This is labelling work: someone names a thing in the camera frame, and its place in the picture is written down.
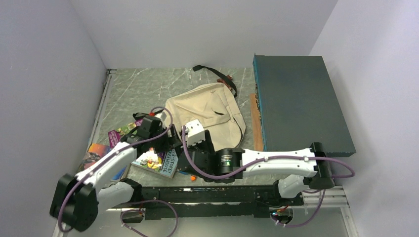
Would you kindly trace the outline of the purple green paperback book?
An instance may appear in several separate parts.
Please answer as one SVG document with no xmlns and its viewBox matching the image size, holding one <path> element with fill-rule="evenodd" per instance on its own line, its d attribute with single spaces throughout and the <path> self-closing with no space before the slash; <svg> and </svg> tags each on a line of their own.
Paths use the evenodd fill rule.
<svg viewBox="0 0 419 237">
<path fill-rule="evenodd" d="M 129 124 L 116 128 L 108 132 L 109 147 L 113 149 L 121 138 L 129 133 L 131 130 L 142 124 L 142 119 L 130 122 Z"/>
</svg>

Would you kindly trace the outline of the beige canvas backpack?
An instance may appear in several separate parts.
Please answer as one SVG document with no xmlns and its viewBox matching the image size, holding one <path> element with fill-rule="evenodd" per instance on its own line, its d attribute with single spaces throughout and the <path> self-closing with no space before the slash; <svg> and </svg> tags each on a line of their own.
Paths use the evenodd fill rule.
<svg viewBox="0 0 419 237">
<path fill-rule="evenodd" d="M 236 102 L 238 90 L 230 75 L 220 71 L 196 65 L 192 70 L 207 69 L 218 76 L 218 81 L 200 85 L 190 91 L 168 98 L 165 102 L 173 116 L 173 125 L 177 131 L 187 123 L 198 120 L 203 129 L 210 132 L 216 151 L 225 148 L 237 148 L 244 138 L 246 124 Z"/>
</svg>

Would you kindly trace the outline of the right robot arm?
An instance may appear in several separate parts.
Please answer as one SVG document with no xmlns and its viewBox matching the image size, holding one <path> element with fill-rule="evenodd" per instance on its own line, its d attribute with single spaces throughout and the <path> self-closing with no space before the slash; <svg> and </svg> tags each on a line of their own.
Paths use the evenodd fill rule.
<svg viewBox="0 0 419 237">
<path fill-rule="evenodd" d="M 261 152 L 240 148 L 225 148 L 210 152 L 189 148 L 185 134 L 181 134 L 181 168 L 185 168 L 206 182 L 233 183 L 236 180 L 260 175 L 285 175 L 276 183 L 272 198 L 284 205 L 291 198 L 308 189 L 325 190 L 335 186 L 331 159 L 315 151 L 315 144 L 290 152 Z"/>
</svg>

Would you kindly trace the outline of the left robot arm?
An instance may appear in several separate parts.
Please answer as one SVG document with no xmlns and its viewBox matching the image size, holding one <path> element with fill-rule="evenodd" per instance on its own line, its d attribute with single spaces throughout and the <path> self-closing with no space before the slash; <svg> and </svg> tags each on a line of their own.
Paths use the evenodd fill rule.
<svg viewBox="0 0 419 237">
<path fill-rule="evenodd" d="M 173 118 L 169 116 L 169 124 L 165 124 L 163 115 L 165 113 L 146 115 L 141 125 L 123 136 L 110 153 L 94 165 L 75 175 L 65 174 L 58 180 L 49 213 L 57 219 L 61 232 L 83 232 L 102 211 L 122 203 L 129 207 L 141 203 L 142 186 L 138 182 L 125 178 L 108 188 L 106 184 L 150 149 L 160 153 L 173 148 L 170 140 Z"/>
</svg>

